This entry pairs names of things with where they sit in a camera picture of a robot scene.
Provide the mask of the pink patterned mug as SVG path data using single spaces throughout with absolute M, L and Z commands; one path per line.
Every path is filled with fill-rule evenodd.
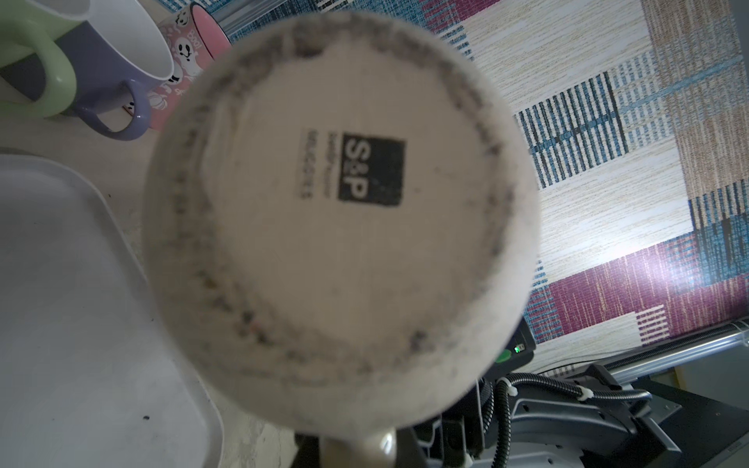
M 174 62 L 171 77 L 147 93 L 151 106 L 149 126 L 161 131 L 192 84 L 230 50 L 231 43 L 218 22 L 196 2 L 164 19 L 158 27 Z

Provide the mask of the beige ceramic teapot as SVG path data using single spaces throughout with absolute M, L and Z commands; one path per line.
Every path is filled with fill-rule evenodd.
M 320 467 L 398 467 L 402 432 L 501 354 L 540 243 L 511 110 L 432 33 L 338 11 L 239 41 L 157 142 L 146 274 L 199 376 Z

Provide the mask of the green mug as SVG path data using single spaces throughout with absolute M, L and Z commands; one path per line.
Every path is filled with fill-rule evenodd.
M 91 17 L 89 1 L 3 1 L 1 3 L 1 67 L 37 60 L 41 70 L 30 78 L 41 83 L 38 97 L 27 103 L 2 101 L 3 117 L 46 118 L 72 103 L 77 80 L 57 40 Z

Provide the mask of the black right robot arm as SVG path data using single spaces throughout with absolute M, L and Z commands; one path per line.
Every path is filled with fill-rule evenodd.
M 747 341 L 740 320 L 525 372 L 536 344 L 521 324 L 491 370 L 406 440 L 422 467 L 716 467 L 747 446 L 747 411 L 653 377 Z

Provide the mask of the purple mug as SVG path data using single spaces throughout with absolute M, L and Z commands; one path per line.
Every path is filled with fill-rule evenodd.
M 136 140 L 150 124 L 147 93 L 173 73 L 169 46 L 140 2 L 89 2 L 91 17 L 57 40 L 77 80 L 71 105 L 58 114 L 74 115 L 113 140 Z M 39 96 L 41 81 L 30 78 L 39 70 L 32 58 L 1 68 L 2 79 L 23 95 L 12 103 Z

